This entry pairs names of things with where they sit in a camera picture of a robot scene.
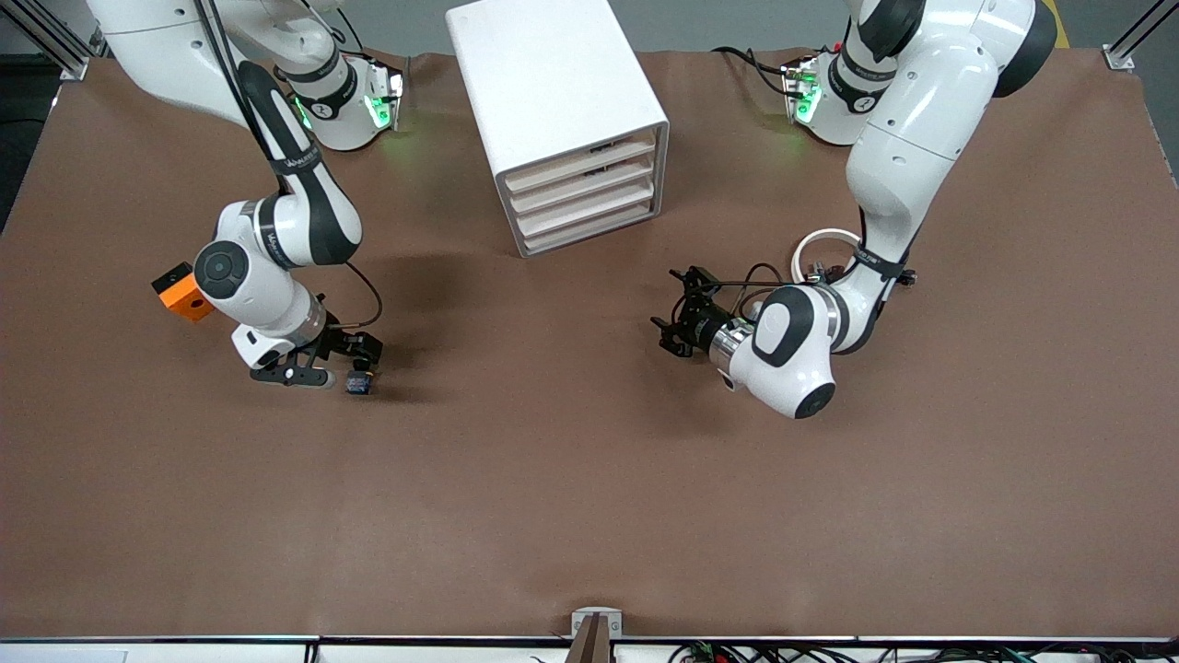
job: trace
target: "gray floor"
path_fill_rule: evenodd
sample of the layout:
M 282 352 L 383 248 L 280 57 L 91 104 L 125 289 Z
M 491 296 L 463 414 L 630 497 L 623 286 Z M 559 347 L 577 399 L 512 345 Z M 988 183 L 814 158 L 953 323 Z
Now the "gray floor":
M 345 11 L 368 47 L 401 54 L 450 53 L 443 13 L 466 1 L 351 0 Z M 57 4 L 73 12 L 71 25 L 92 25 L 79 1 Z M 720 45 L 816 47 L 839 39 L 848 19 L 838 0 L 612 0 L 611 5 L 637 51 L 707 51 Z M 1117 39 L 1152 0 L 1058 0 L 1058 5 L 1072 45 L 1098 47 Z M 345 28 L 338 15 L 327 18 Z M 0 17 L 0 58 L 27 52 L 28 45 L 14 37 L 12 26 L 4 25 L 6 20 Z M 1173 19 L 1134 54 L 1147 107 L 1170 155 L 1179 155 L 1179 67 L 1172 54 L 1177 46 L 1179 19 Z M 5 120 L 44 118 L 54 90 L 52 72 L 0 64 L 0 228 L 37 146 L 40 126 Z

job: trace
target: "white drawer unit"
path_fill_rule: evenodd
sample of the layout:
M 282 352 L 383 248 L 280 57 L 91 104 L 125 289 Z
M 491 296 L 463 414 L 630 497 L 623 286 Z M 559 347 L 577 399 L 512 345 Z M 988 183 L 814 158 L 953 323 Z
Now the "white drawer unit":
M 606 0 L 480 0 L 446 21 L 521 255 L 659 214 L 667 116 Z

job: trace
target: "white robotic arm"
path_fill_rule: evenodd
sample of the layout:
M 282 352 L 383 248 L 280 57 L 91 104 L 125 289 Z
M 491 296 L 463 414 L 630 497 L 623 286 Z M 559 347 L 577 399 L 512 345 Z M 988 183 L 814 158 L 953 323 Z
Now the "white robotic arm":
M 222 35 L 206 29 L 208 12 L 200 1 L 90 0 L 90 5 L 139 87 L 173 105 L 256 131 L 283 190 L 232 203 L 222 211 L 213 241 L 195 263 L 197 287 L 210 303 L 239 322 L 232 340 L 255 379 L 328 387 L 334 375 L 312 368 L 315 356 L 325 357 L 328 352 L 358 356 L 367 370 L 380 356 L 380 342 L 364 334 L 343 334 L 289 270 L 348 262 L 361 242 L 360 217 L 274 79 Z M 311 33 L 322 29 L 318 24 L 304 27 Z M 301 39 L 317 41 L 314 34 Z M 338 52 L 332 53 L 341 59 Z M 303 64 L 310 66 L 314 60 L 309 55 Z M 290 53 L 288 61 L 294 61 Z M 232 67 L 231 76 L 223 66 Z M 373 126 L 367 112 L 363 119 Z M 311 360 L 298 366 L 297 352 L 309 347 Z M 279 365 L 284 356 L 289 361 Z
M 862 238 L 834 283 L 791 284 L 756 320 L 712 304 L 717 282 L 693 268 L 684 314 L 664 330 L 676 354 L 705 349 L 726 385 L 777 412 L 805 418 L 835 394 L 830 354 L 871 335 L 934 196 L 992 97 L 1026 84 L 1047 58 L 1056 27 L 1040 0 L 849 0 L 839 53 L 824 53 L 792 105 L 819 138 L 854 143 L 847 175 L 861 208 Z

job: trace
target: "brown tabletop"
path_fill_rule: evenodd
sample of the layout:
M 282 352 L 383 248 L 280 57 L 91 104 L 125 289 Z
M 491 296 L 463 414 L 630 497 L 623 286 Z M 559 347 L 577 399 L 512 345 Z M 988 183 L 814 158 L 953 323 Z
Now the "brown tabletop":
M 1058 51 L 993 104 L 920 283 L 792 421 L 647 317 L 668 268 L 855 229 L 848 151 L 732 58 L 641 61 L 666 211 L 539 258 L 452 58 L 413 60 L 403 133 L 327 155 L 386 301 L 368 399 L 252 382 L 229 319 L 149 287 L 272 191 L 246 132 L 110 60 L 66 84 L 0 239 L 0 634 L 1179 631 L 1179 197 L 1138 79 Z

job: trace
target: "orange and black box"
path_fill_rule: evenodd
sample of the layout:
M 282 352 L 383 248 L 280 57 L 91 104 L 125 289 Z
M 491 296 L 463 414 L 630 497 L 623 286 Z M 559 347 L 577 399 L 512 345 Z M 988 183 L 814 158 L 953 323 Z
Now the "orange and black box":
M 151 282 L 151 287 L 164 302 L 167 310 L 187 317 L 192 322 L 213 311 L 212 304 L 205 300 L 197 288 L 197 277 L 192 275 L 192 265 L 182 262 L 171 271 Z

